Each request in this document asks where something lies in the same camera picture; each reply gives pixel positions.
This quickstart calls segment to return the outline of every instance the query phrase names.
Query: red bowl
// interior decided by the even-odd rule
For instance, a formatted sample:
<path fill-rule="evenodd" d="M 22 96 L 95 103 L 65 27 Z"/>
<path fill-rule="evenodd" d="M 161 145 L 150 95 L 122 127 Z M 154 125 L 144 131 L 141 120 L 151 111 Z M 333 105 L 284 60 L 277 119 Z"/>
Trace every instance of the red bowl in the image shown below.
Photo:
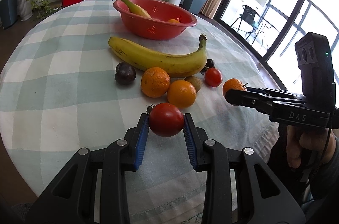
<path fill-rule="evenodd" d="M 129 12 L 121 0 L 115 0 L 113 7 L 120 12 L 126 28 L 132 33 L 155 40 L 169 40 L 180 35 L 187 27 L 195 26 L 198 21 L 190 12 L 160 0 L 129 0 L 145 9 L 152 19 Z M 176 19 L 180 23 L 167 22 Z"/>

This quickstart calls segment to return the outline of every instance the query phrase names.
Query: cherry tomato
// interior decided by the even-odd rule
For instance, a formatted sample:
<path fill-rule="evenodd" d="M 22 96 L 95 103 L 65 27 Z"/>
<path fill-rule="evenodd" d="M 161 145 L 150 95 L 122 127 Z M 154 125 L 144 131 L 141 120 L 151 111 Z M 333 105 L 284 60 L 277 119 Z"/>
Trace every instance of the cherry tomato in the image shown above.
<path fill-rule="evenodd" d="M 212 87 L 218 87 L 222 83 L 222 73 L 216 68 L 209 68 L 205 73 L 205 82 Z"/>
<path fill-rule="evenodd" d="M 149 125 L 158 136 L 171 137 L 183 129 L 184 115 L 172 104 L 157 104 L 150 112 Z"/>

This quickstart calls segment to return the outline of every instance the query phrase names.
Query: orange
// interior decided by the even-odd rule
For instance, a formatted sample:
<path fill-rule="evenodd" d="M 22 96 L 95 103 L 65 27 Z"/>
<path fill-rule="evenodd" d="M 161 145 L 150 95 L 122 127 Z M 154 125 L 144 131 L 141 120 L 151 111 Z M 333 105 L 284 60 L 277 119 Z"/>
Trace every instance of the orange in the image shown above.
<path fill-rule="evenodd" d="M 169 21 L 167 22 L 171 22 L 171 23 L 180 23 L 180 21 L 176 20 L 176 19 L 170 19 Z"/>
<path fill-rule="evenodd" d="M 141 90 L 151 98 L 159 98 L 166 93 L 171 80 L 167 72 L 159 67 L 147 69 L 141 77 Z"/>
<path fill-rule="evenodd" d="M 187 81 L 175 81 L 167 90 L 168 102 L 179 108 L 190 107 L 194 104 L 196 97 L 194 86 Z"/>
<path fill-rule="evenodd" d="M 240 80 L 238 80 L 237 78 L 231 78 L 224 83 L 224 85 L 222 87 L 222 94 L 225 97 L 226 92 L 230 89 L 247 91 L 246 87 L 244 87 L 243 85 L 244 84 Z"/>

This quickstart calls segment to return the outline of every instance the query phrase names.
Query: person's arm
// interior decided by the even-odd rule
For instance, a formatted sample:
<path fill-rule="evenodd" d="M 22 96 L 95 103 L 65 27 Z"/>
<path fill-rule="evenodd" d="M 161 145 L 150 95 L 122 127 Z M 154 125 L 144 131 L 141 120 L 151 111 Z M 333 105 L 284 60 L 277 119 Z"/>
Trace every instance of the person's arm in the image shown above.
<path fill-rule="evenodd" d="M 296 134 L 301 134 L 299 141 Z M 298 127 L 287 128 L 287 160 L 292 168 L 298 168 L 301 164 L 302 148 L 322 152 L 325 146 L 328 130 L 323 132 L 309 131 L 303 133 Z M 328 147 L 322 160 L 323 165 L 319 168 L 316 176 L 310 183 L 314 199 L 324 198 L 339 177 L 339 141 L 331 132 Z"/>

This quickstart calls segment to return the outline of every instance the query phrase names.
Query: banana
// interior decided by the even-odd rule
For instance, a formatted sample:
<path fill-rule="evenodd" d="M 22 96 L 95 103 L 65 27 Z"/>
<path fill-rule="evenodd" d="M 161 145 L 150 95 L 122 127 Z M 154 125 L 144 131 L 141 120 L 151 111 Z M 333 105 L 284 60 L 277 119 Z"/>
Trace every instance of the banana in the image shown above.
<path fill-rule="evenodd" d="M 108 40 L 108 45 L 119 58 L 135 68 L 145 71 L 160 67 L 171 78 L 192 76 L 200 72 L 207 62 L 206 37 L 203 34 L 199 37 L 198 50 L 188 55 L 164 54 L 115 36 Z"/>
<path fill-rule="evenodd" d="M 147 11 L 145 11 L 139 5 L 136 5 L 136 4 L 134 4 L 133 2 L 131 2 L 129 0 L 121 0 L 121 1 L 126 4 L 126 6 L 129 8 L 129 11 L 132 14 L 136 14 L 136 15 L 140 15 L 140 16 L 152 19 L 150 17 L 149 13 L 147 13 Z"/>

